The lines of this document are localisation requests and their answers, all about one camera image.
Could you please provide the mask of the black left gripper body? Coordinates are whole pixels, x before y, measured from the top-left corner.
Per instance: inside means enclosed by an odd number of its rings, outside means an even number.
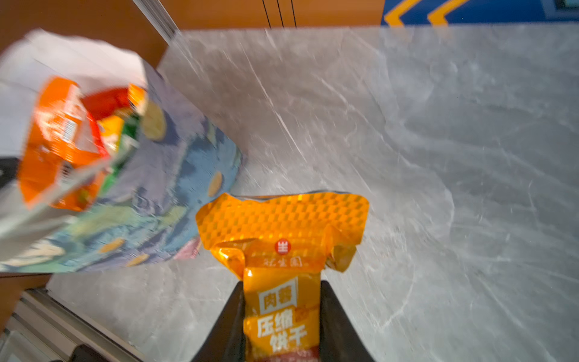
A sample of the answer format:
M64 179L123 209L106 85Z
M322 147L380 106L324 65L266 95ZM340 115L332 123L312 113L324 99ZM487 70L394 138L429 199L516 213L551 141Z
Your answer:
M17 170L20 160L15 157L1 157L0 158L0 189L3 189L11 183L17 176Z

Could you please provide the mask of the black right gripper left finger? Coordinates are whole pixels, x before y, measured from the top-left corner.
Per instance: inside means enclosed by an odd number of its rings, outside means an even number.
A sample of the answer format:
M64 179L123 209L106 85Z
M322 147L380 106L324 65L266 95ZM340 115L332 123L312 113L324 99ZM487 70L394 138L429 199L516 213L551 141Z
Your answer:
M244 316L244 291L243 283L240 281L236 284L213 328L191 361L245 361Z

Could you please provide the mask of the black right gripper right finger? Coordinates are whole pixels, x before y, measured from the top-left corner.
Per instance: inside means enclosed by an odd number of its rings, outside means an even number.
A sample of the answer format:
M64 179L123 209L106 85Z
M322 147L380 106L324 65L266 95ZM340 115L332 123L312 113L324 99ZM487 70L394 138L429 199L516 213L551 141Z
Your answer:
M328 281L321 282L321 361L374 362Z

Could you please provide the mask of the colourful skittles candy bag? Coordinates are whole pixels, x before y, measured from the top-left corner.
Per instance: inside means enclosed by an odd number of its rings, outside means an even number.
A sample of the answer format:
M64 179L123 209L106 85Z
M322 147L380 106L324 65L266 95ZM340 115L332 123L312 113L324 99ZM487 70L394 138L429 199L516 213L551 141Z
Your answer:
M29 208L49 187L67 184L75 171L107 157L102 143L95 140L96 123L81 98L76 82L53 77L37 99L17 172Z

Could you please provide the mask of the red snack packet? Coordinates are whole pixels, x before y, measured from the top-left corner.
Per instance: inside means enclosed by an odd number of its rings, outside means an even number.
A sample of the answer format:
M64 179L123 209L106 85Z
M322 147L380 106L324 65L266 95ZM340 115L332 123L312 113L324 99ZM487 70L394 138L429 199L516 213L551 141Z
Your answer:
M130 106L127 87L112 88L89 94L81 98L81 102L89 116L95 121L105 119L116 110Z

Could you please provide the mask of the orange snack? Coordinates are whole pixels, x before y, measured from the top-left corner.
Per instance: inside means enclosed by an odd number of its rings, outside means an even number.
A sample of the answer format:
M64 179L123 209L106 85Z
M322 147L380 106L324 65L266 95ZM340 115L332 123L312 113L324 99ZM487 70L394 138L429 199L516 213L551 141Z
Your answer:
M348 269L368 213L337 192L224 194L200 209L204 247L243 284L248 361L320 360L321 273Z

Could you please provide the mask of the white paper bag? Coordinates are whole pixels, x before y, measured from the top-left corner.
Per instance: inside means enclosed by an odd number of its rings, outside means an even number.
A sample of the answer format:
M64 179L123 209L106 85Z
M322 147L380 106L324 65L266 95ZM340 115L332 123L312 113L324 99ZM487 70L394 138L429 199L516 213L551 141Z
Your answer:
M103 271L197 252L243 155L133 51L34 30L1 57L1 270Z

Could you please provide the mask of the green pea snack bag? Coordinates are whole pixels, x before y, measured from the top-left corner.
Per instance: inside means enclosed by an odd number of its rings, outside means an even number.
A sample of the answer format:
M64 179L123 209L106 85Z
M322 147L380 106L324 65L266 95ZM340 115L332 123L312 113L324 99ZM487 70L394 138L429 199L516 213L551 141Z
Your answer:
M128 110L118 110L112 116L98 122L100 135L106 151L115 162L107 169L100 196L104 196L119 178L120 171L133 151L139 146L137 133L140 116Z

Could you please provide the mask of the small orange snack packet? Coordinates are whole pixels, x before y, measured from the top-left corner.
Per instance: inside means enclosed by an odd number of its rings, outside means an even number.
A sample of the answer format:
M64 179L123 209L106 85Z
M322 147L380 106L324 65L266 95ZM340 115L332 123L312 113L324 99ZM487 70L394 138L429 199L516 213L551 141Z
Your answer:
M148 92L135 84L129 84L128 102L134 113L144 116L149 103Z

